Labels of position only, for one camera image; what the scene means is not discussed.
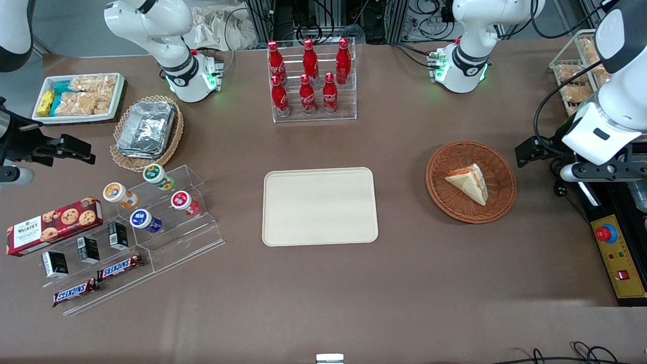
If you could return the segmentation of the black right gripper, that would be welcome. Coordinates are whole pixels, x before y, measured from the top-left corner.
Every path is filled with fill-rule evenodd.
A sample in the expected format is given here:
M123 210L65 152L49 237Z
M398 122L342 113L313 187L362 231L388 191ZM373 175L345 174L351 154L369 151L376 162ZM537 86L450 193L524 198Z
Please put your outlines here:
M5 161L38 163L51 167L55 158L74 159L87 164L95 164L96 156L91 153L91 144L70 134L61 134L60 143L50 144L55 140L42 134L37 127L28 131L8 129L2 135L2 163Z

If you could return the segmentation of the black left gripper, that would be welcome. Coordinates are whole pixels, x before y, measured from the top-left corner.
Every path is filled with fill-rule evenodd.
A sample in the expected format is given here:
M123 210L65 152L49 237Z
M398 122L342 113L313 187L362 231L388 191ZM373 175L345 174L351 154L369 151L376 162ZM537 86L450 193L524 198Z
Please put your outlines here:
M535 135L528 138L527 143L515 147L516 166L523 168L533 161L543 160L544 155L552 154L560 166L577 163L577 155L571 148L561 143L553 145L552 140Z

